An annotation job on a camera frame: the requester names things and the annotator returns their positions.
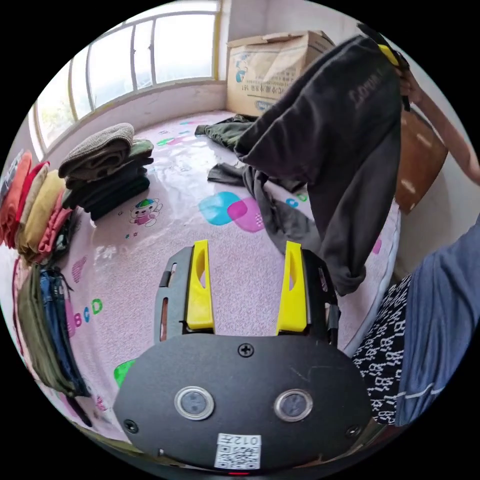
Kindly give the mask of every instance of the human arm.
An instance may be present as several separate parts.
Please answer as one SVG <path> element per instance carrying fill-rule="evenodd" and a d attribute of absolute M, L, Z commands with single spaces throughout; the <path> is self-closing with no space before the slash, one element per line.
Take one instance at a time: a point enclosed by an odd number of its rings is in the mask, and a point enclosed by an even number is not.
<path fill-rule="evenodd" d="M 408 96 L 425 115 L 465 175 L 480 186 L 480 163 L 473 148 L 467 144 L 429 95 L 421 89 L 410 71 L 399 72 L 399 75 L 402 95 Z"/>

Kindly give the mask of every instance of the pink mattress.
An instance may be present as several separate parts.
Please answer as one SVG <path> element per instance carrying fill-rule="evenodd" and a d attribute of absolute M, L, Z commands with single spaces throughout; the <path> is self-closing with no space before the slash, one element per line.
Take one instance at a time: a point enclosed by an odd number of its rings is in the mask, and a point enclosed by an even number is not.
<path fill-rule="evenodd" d="M 234 163 L 235 155 L 206 137 L 194 136 L 197 125 L 230 116 L 225 111 L 209 112 L 139 132 L 136 137 L 155 145 L 149 191 L 95 224 L 81 211 L 61 267 L 74 290 L 67 312 L 71 347 L 92 393 L 91 399 L 81 398 L 79 403 L 93 429 L 108 438 L 127 440 L 112 411 L 119 389 L 115 371 L 153 345 L 158 285 L 169 257 L 183 247 L 208 239 L 218 335 L 275 334 L 284 257 L 269 240 L 258 206 L 246 189 L 207 182 L 213 165 Z M 312 217 L 306 192 L 292 195 L 272 184 L 267 188 Z M 231 215 L 233 204 L 241 206 L 243 215 Z M 342 350 L 358 343 L 357 332 L 375 317 L 392 273 L 399 221 L 394 203 L 367 261 L 365 281 L 355 293 L 340 299 Z M 61 395 L 40 387 L 64 415 L 79 421 Z"/>

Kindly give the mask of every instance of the dark gray sweatshirt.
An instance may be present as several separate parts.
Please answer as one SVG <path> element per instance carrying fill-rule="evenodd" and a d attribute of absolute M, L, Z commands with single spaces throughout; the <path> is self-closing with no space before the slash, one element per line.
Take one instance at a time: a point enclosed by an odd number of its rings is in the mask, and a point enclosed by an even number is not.
<path fill-rule="evenodd" d="M 238 158 L 307 184 L 320 256 L 339 295 L 354 292 L 394 198 L 401 150 L 397 73 L 355 36 L 319 57 L 245 131 Z"/>

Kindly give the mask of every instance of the human hand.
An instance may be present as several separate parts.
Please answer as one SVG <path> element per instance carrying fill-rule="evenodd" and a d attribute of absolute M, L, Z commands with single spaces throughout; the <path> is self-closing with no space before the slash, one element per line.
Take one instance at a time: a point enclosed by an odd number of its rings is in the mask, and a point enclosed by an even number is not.
<path fill-rule="evenodd" d="M 408 97 L 411 103 L 418 104 L 422 100 L 422 89 L 410 70 L 396 70 L 400 77 L 400 93 L 402 97 Z"/>

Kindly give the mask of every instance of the qr code sticker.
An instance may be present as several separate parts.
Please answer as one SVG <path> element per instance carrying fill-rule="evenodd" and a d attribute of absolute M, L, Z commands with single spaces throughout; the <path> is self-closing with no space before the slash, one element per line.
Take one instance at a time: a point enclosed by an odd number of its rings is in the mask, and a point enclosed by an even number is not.
<path fill-rule="evenodd" d="M 229 470 L 258 470 L 261 440 L 259 435 L 218 436 L 215 468 Z"/>

